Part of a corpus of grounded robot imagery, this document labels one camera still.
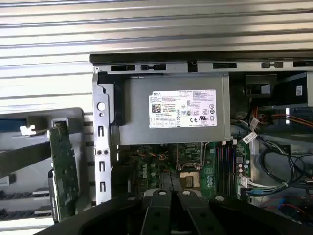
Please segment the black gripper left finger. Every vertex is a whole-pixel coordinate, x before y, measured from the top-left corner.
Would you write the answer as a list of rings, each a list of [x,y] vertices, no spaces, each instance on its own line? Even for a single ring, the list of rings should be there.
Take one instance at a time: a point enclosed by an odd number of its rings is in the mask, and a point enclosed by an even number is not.
[[[142,198],[121,194],[38,233],[40,235],[168,235],[170,234],[173,180],[166,188],[145,191]]]

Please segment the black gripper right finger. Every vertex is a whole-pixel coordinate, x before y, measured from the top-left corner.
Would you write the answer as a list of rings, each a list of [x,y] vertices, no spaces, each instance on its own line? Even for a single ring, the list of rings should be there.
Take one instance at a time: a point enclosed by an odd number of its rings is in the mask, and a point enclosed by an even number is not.
[[[176,174],[174,188],[194,235],[305,235],[307,227],[224,194],[206,199],[197,172]]]

